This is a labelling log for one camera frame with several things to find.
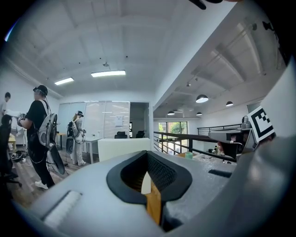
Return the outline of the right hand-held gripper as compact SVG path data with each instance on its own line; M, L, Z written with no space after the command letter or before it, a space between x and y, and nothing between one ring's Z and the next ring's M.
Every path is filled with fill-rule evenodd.
M228 143L228 156L236 160L275 138L296 136L296 58L260 105L242 118L239 129L210 131L208 136Z

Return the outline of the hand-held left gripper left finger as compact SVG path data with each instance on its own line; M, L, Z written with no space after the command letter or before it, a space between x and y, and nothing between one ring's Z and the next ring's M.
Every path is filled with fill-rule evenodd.
M87 165L55 184L29 208L31 224L45 236L161 236L145 206L123 202L107 185L108 172L133 155Z

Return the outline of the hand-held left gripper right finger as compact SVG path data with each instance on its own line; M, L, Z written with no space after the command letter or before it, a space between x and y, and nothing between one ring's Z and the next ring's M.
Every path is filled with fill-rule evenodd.
M235 165L147 152L149 174L160 192L160 225L148 231L219 231L223 220L211 204Z

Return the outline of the black metal balcony railing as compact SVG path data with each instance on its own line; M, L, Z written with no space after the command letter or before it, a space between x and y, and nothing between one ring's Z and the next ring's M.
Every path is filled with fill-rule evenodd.
M212 126L212 127L199 127L199 128L197 128L197 134L199 136L209 138L208 133L210 131L216 131L216 130L241 130L241 124Z

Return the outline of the white illustrated book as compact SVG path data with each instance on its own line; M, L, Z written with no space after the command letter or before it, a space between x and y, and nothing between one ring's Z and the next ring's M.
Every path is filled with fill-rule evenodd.
M232 162L226 161L220 158L216 158L213 156L205 155L205 154L198 154L193 156L194 160L198 161L204 161L204 162L213 162L213 163L226 163L226 164L231 164Z

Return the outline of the wooden handrail black railing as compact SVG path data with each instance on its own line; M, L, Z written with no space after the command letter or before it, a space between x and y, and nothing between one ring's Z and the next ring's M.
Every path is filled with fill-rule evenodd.
M182 149L187 149L188 152L197 152L200 154L205 154L220 158L230 162L237 162L236 157L231 156L220 156L206 151L193 148L193 141L217 143L216 140L209 139L208 137L203 137L199 135L191 134L174 134L166 132L154 131L154 147L162 152L169 154L168 151L172 151L173 154L181 154Z

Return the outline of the white office table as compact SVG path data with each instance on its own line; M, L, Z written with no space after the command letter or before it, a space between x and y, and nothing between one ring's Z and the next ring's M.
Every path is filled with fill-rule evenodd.
M89 154L90 154L90 162L91 162L91 164L94 163L94 160L93 160L93 144L97 143L99 140L101 140L101 138L91 137L91 138L86 138L85 139L85 143L86 143L86 146L88 147L88 151L89 151Z

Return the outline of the long ceiling light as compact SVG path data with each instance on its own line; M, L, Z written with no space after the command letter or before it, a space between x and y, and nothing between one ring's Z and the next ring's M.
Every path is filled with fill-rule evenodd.
M69 78L66 78L66 79L55 82L55 85L59 86L59 85L62 85L62 84L73 82L73 81L74 81L74 79L72 77L69 77Z
M105 77L105 76L122 76L126 75L125 70L114 70L114 71L102 71L91 73L92 77Z

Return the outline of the glass partition wall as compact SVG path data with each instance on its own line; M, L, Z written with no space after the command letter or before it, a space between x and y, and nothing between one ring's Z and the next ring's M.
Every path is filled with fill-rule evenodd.
M84 101L62 103L58 111L58 127L61 133L67 132L67 125L77 111L82 111L82 127L86 138L114 138L118 131L129 135L130 102L127 101ZM115 126L115 116L123 115L123 127Z

